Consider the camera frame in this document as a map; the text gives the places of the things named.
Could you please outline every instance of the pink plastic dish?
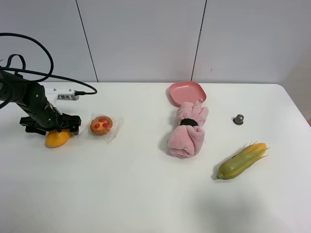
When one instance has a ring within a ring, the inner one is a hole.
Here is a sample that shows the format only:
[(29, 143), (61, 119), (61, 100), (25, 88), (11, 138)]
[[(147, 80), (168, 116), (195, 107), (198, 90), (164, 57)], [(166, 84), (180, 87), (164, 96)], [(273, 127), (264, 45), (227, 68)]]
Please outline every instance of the pink plastic dish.
[(202, 87), (192, 81), (174, 83), (169, 88), (174, 103), (178, 106), (184, 102), (196, 103), (199, 99), (206, 100), (206, 94)]

